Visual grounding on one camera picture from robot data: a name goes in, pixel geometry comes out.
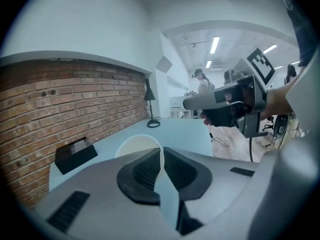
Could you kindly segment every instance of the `office chair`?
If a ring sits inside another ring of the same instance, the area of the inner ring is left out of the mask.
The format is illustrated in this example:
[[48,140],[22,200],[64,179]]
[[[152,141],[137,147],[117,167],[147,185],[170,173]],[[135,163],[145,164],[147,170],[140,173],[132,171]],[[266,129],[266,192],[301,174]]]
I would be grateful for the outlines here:
[[274,117],[273,116],[269,116],[267,117],[267,120],[271,122],[271,124],[265,124],[262,131],[264,132],[265,129],[274,129]]

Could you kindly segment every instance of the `person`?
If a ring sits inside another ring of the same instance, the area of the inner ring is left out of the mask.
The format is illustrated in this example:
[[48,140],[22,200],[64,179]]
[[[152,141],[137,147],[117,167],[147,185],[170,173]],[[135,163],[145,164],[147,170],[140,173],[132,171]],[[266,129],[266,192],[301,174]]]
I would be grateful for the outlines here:
[[290,81],[292,79],[294,79],[296,76],[297,76],[297,73],[296,73],[295,66],[289,64],[287,72],[286,72],[286,77],[284,79],[284,84],[286,85],[286,84],[290,83]]
[[206,77],[202,69],[196,69],[194,72],[194,76],[200,81],[198,87],[199,94],[204,94],[215,89],[215,85]]
[[[298,66],[300,67],[300,72],[297,76],[291,77],[290,81],[286,85],[279,88],[269,89],[267,91],[267,103],[264,110],[260,113],[260,120],[264,120],[274,115],[284,115],[293,112],[286,99],[286,94],[304,72],[319,44],[318,36],[315,33],[311,22],[304,16],[300,8],[292,0],[283,1],[286,6],[287,14],[291,19],[295,37],[298,43],[300,53],[300,61]],[[248,107],[252,108],[254,105],[252,93],[246,89],[243,89],[242,93],[243,102],[247,104]],[[225,99],[228,102],[232,102],[232,95],[227,93]],[[202,112],[200,117],[204,119],[205,125],[213,125],[205,113]]]

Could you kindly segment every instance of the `black box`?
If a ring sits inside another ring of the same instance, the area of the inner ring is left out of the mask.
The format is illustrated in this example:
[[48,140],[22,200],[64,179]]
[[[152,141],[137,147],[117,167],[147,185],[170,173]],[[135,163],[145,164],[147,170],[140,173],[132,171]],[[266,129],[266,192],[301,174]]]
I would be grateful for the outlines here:
[[60,172],[65,175],[97,155],[95,147],[89,143],[86,137],[83,137],[57,148],[54,163]]

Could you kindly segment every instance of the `woman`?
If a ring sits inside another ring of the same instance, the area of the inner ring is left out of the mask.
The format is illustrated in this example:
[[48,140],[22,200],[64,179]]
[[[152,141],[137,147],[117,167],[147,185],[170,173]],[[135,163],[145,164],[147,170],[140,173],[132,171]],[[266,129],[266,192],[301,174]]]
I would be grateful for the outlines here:
[[284,84],[288,84],[292,79],[297,76],[296,69],[294,65],[289,64],[288,70],[286,72],[286,77],[284,79]]
[[210,80],[206,77],[202,69],[198,68],[194,72],[194,76],[196,77],[196,79],[200,81],[198,93],[204,94],[215,89],[215,85],[212,82],[210,82]]

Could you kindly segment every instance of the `white shirt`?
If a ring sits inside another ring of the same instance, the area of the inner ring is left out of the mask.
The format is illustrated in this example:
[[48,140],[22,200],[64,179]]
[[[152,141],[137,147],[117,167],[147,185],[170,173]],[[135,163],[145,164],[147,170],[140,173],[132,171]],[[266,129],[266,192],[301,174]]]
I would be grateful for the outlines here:
[[212,82],[210,81],[208,82],[206,79],[202,79],[198,87],[198,93],[199,94],[206,93],[214,89],[215,89],[215,86]]

